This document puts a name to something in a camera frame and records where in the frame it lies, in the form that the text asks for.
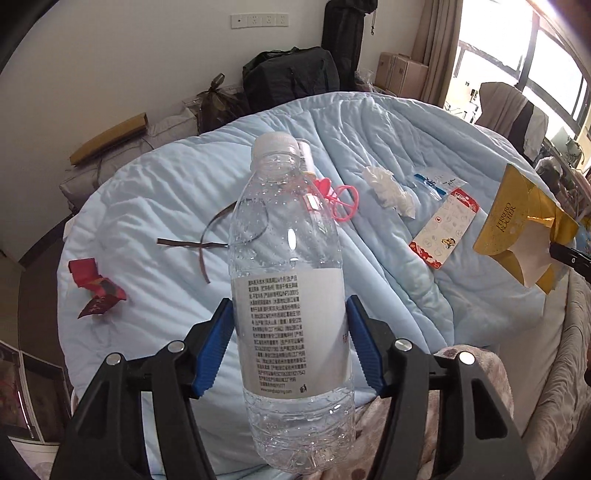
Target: blue comforter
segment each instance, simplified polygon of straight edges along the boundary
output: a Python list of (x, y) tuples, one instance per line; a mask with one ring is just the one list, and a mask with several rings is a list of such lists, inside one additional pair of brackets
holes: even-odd
[[(152, 355), (209, 319), (230, 296), (225, 250), (204, 253), (208, 285), (196, 251), (163, 247), (156, 239), (198, 239), (215, 213), (238, 198), (249, 178), (252, 143), (272, 130), (309, 140), (319, 174), (359, 190), (358, 214), (339, 227), (346, 293), (359, 295), (369, 314), (388, 322), (397, 336), (435, 352), (458, 343), (492, 345), (540, 321), (541, 290), (525, 289), (472, 249), (507, 162), (551, 196), (534, 170), (505, 139), (439, 108), (377, 94), (330, 93), (143, 155), (89, 199), (76, 217), (58, 271), (60, 341), (79, 394), (108, 353)], [(384, 166), (414, 189), (420, 202), (414, 220), (378, 203), (361, 174), (369, 165)], [(412, 182), (420, 167), (453, 172), (468, 182), (465, 190), (481, 206), (438, 271), (408, 247), (440, 205)], [(207, 240), (225, 242), (228, 225), (229, 219), (217, 223)], [(95, 257), (99, 272), (128, 295), (105, 318), (77, 320), (89, 293), (76, 288), (67, 262), (86, 257)], [(353, 357), (356, 402), (362, 404), (374, 394)], [(162, 473), (149, 396), (144, 400), (152, 472)], [(235, 338), (213, 388), (194, 411), (216, 473), (261, 463), (248, 430)]]

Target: crumpled tissue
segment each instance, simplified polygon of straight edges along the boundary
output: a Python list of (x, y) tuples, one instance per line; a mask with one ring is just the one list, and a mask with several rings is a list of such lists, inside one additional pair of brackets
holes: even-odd
[(395, 209), (400, 216), (414, 219), (417, 214), (417, 195), (394, 180), (391, 171), (383, 167), (365, 167), (363, 178), (378, 196), (383, 207)]

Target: wall outlet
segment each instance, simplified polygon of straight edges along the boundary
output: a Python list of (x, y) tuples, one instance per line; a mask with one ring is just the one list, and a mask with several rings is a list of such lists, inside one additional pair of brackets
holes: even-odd
[(278, 27), (289, 27), (290, 16), (288, 14), (275, 14), (275, 24)]
[(262, 27), (262, 14), (248, 14), (246, 19), (247, 27)]
[(237, 14), (230, 16), (232, 28), (246, 28), (247, 27), (247, 15)]
[(262, 26), (263, 27), (274, 27), (275, 23), (275, 14), (263, 14), (262, 15)]

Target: silver bolt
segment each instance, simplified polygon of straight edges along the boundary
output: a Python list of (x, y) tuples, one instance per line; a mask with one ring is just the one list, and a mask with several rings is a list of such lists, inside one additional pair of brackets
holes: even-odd
[(476, 361), (476, 358), (470, 352), (460, 352), (459, 356), (460, 362), (466, 365), (472, 365)]
[(406, 338), (396, 340), (394, 346), (401, 352), (408, 352), (413, 347), (412, 343), (406, 340)]
[(121, 362), (121, 355), (118, 353), (110, 353), (107, 356), (107, 365), (117, 365), (119, 362)]
[(170, 353), (179, 353), (184, 350), (184, 342), (181, 340), (175, 340), (174, 342), (170, 342), (168, 344), (168, 351)]

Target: red wrapper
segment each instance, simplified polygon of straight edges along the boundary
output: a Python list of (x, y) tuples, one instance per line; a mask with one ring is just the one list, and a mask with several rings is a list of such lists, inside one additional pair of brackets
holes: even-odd
[(80, 288), (86, 288), (94, 294), (90, 302), (82, 309), (78, 318), (106, 313), (118, 301), (127, 300), (125, 290), (110, 279), (99, 275), (94, 258), (71, 260), (68, 263), (68, 268), (76, 285)]

